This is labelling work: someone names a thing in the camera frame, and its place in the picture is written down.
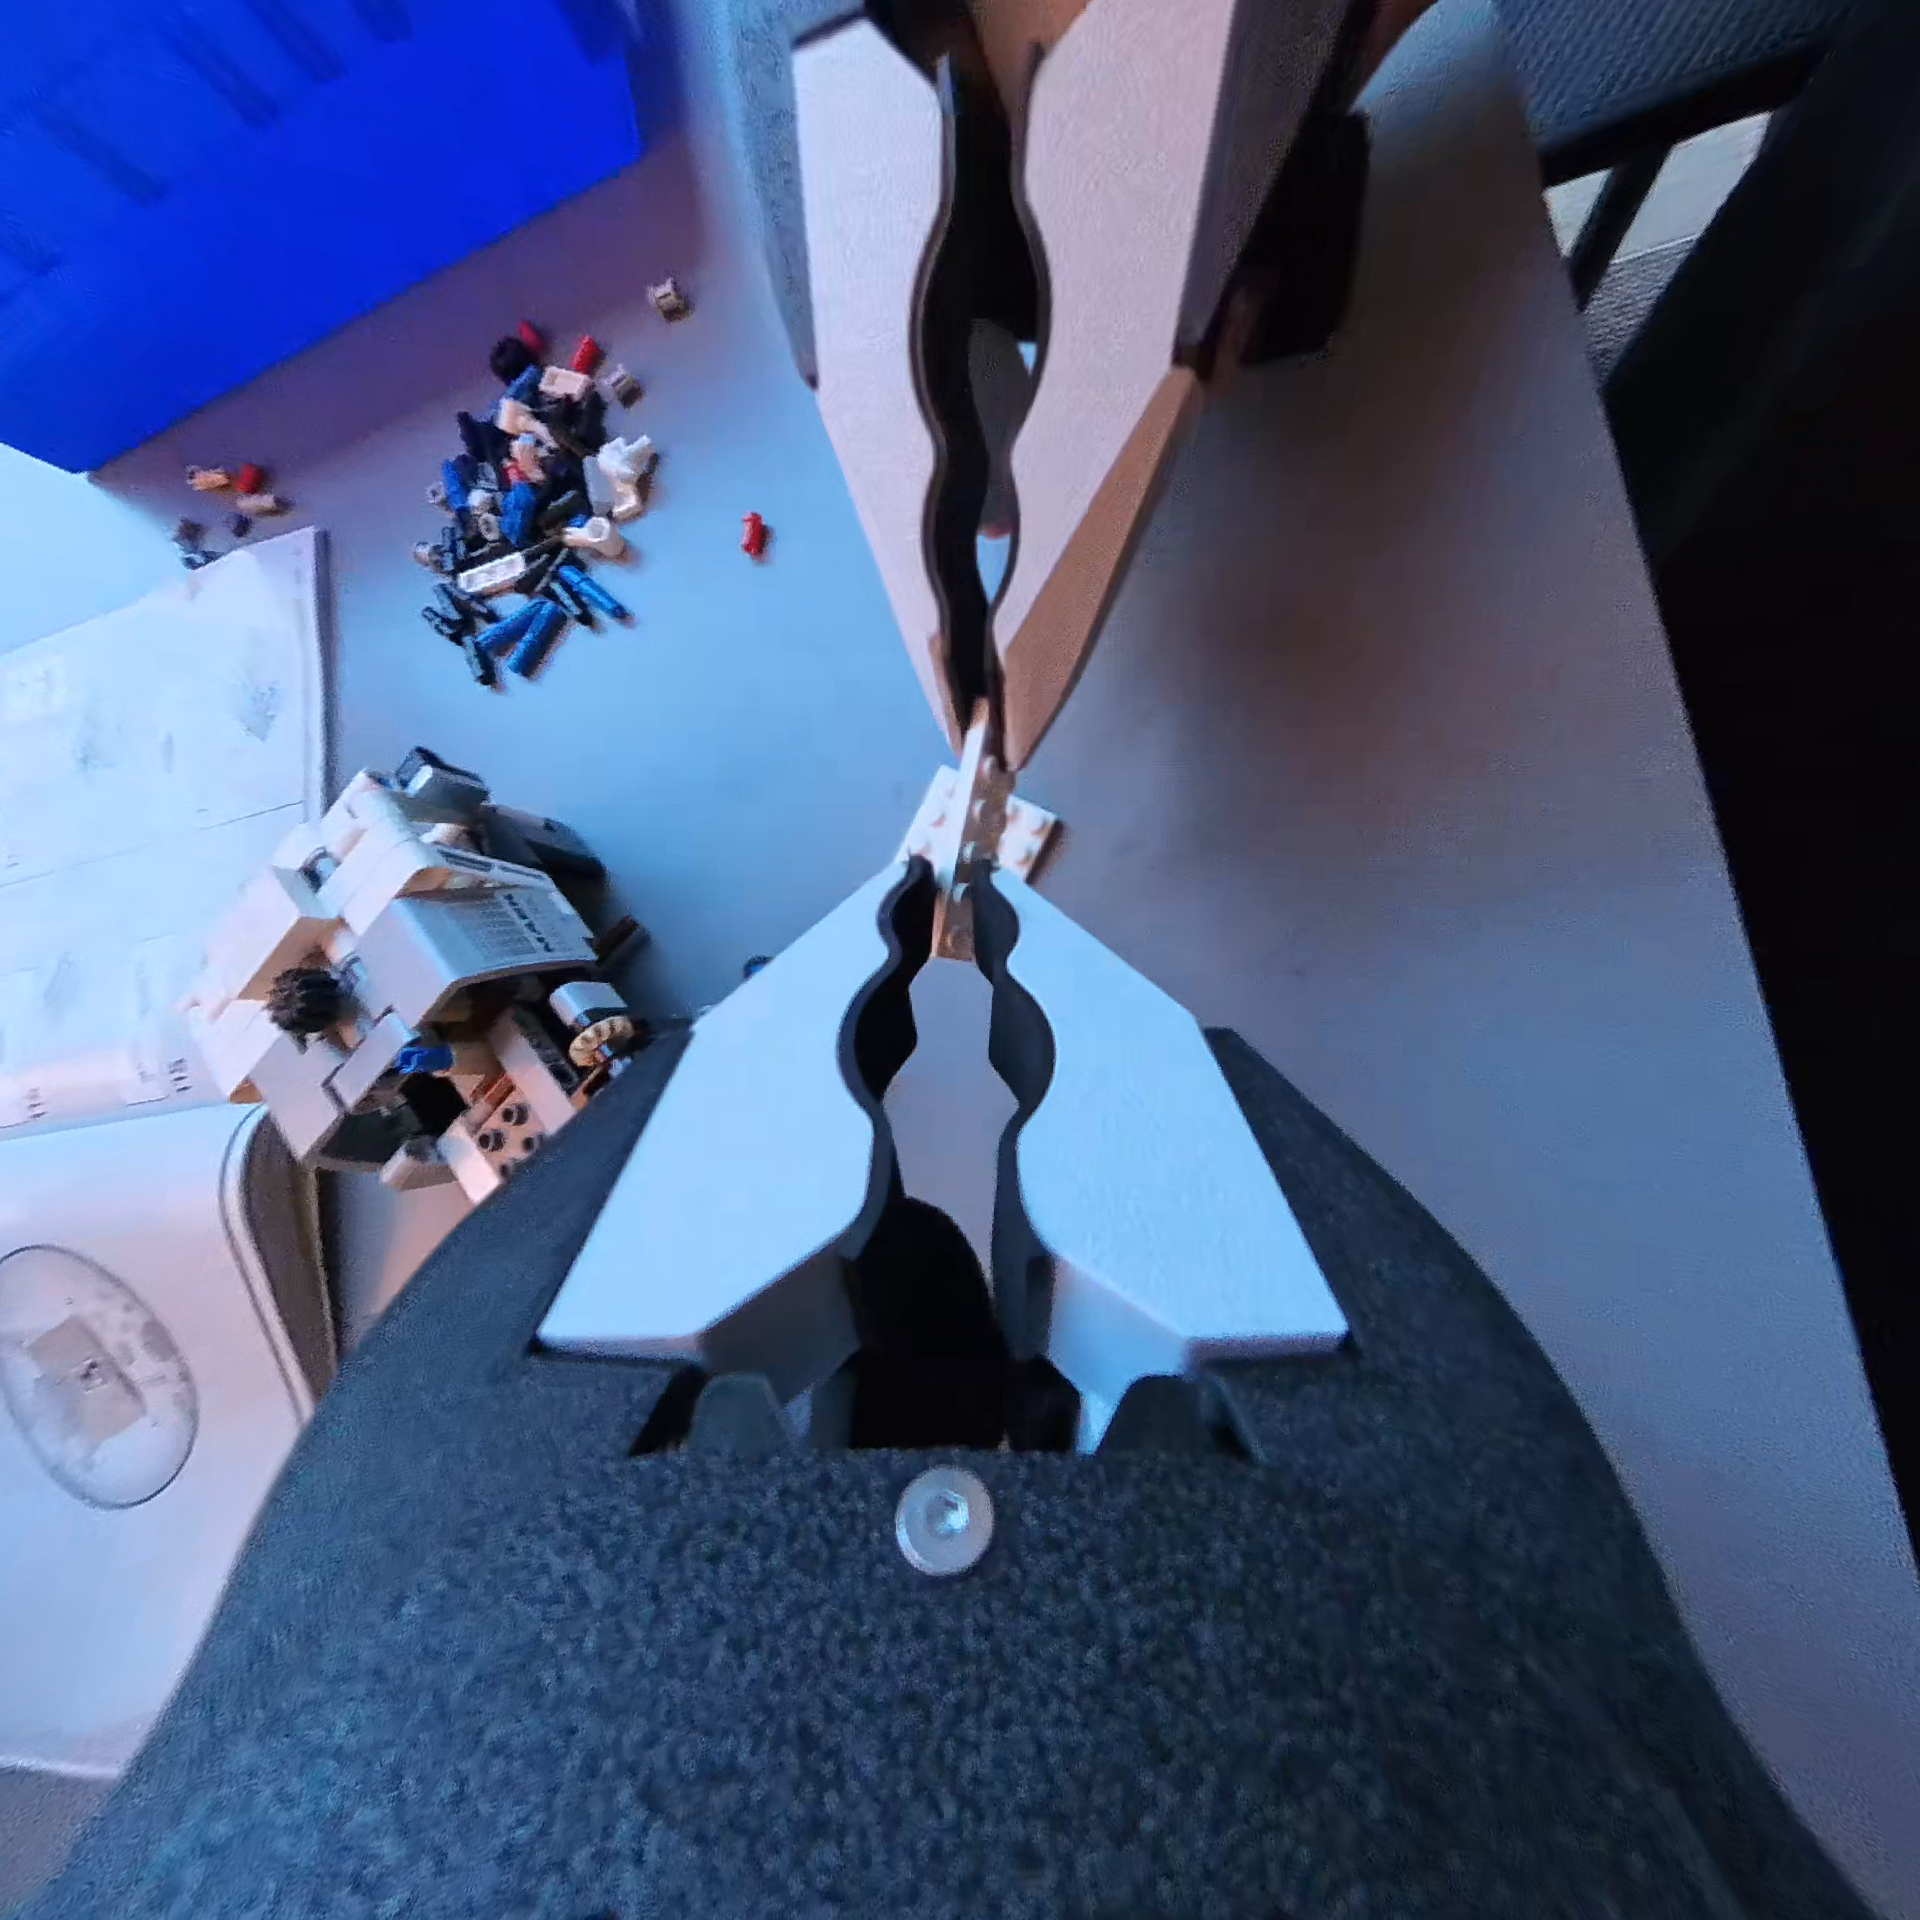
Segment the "blue storage bin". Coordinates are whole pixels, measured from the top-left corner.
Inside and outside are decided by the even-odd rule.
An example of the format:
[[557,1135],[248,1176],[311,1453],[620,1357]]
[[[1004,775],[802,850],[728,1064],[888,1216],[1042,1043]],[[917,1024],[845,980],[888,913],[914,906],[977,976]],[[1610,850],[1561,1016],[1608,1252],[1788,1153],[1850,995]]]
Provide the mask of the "blue storage bin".
[[626,169],[648,14],[7,1],[4,445],[105,468]]

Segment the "cluster of small lego connectors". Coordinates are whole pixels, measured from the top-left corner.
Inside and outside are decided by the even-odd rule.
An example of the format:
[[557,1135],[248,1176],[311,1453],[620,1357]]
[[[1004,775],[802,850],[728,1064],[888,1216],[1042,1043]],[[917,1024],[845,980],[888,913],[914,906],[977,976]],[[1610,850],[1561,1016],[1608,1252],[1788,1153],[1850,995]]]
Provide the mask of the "cluster of small lego connectors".
[[270,468],[252,461],[184,461],[181,480],[195,504],[176,517],[170,543],[187,572],[201,572],[273,534],[293,516]]

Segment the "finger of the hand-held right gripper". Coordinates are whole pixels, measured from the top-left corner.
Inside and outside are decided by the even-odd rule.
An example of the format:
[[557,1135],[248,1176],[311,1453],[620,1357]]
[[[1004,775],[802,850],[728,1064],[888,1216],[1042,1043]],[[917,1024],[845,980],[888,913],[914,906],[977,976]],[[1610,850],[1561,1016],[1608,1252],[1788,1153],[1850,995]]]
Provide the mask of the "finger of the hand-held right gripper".
[[954,62],[872,16],[793,50],[812,389],[927,703],[954,749],[995,689],[977,534],[972,203]]
[[1025,767],[1083,679],[1199,403],[1188,267],[1243,4],[972,4],[1018,134],[1044,339],[1012,444],[993,631]]

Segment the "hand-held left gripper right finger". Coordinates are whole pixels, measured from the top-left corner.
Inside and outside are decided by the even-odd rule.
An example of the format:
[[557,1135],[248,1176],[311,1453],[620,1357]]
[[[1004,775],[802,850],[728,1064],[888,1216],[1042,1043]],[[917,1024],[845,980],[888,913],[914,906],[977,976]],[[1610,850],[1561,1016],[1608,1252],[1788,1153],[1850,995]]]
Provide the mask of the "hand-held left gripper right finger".
[[1018,1361],[1104,1440],[1142,1380],[1322,1357],[1349,1315],[1203,1024],[1017,876],[974,869],[1003,1132],[990,1271]]

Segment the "document holder stand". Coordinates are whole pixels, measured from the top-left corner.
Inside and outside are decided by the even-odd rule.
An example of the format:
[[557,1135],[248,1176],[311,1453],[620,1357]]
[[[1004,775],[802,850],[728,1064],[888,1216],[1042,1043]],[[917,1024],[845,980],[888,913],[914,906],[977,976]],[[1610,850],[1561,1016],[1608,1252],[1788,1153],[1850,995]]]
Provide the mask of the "document holder stand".
[[4,1763],[129,1766],[337,1365],[316,1192],[265,1107],[4,1139]]

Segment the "open instruction booklet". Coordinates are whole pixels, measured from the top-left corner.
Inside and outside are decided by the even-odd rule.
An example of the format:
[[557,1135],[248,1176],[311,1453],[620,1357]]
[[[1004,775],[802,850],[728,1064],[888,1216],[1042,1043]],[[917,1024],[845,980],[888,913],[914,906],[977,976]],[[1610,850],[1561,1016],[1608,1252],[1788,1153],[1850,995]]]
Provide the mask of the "open instruction booklet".
[[326,634],[298,529],[4,653],[4,1139],[220,1096],[182,1003],[324,809]]

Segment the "white two-row lego plate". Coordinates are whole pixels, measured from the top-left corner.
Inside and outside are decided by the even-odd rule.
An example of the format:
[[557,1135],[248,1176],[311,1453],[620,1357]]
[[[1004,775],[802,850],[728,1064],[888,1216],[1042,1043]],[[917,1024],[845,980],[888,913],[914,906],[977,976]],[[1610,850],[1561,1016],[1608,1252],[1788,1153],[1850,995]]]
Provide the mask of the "white two-row lego plate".
[[1059,815],[1023,797],[1007,779],[972,792],[965,785],[961,767],[935,770],[894,857],[924,859],[942,886],[974,857],[1032,879],[1057,838]]

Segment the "pile of small lego pins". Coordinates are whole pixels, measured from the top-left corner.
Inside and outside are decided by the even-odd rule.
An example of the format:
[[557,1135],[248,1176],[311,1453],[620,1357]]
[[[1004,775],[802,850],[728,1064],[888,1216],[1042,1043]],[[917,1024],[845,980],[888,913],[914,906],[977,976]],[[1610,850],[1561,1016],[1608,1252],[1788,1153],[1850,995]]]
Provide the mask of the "pile of small lego pins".
[[413,546],[432,575],[425,623],[483,687],[537,677],[572,627],[635,614],[600,572],[635,558],[629,526],[653,504],[661,452],[611,411],[640,382],[586,334],[554,353],[530,320],[493,341],[493,406],[463,409],[459,445],[427,487],[439,529]]

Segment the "partly built lego truck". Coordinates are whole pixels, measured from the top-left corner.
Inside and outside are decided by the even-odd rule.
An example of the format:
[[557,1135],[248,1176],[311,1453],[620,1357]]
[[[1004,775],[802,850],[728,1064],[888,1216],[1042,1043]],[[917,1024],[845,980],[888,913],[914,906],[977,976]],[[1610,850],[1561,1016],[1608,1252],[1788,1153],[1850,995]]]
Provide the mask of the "partly built lego truck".
[[416,747],[293,828],[182,1001],[217,1089],[311,1169],[500,1192],[658,1030],[612,980],[607,868],[563,821]]

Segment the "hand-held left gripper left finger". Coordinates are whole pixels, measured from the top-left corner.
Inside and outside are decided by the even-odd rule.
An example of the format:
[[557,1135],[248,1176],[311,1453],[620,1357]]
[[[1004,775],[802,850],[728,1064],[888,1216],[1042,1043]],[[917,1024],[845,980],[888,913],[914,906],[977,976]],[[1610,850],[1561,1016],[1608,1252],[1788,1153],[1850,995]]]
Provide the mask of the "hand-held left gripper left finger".
[[853,1268],[898,1185],[885,1097],[918,1031],[939,887],[880,869],[691,1031],[539,1327],[545,1349],[759,1375],[857,1349]]

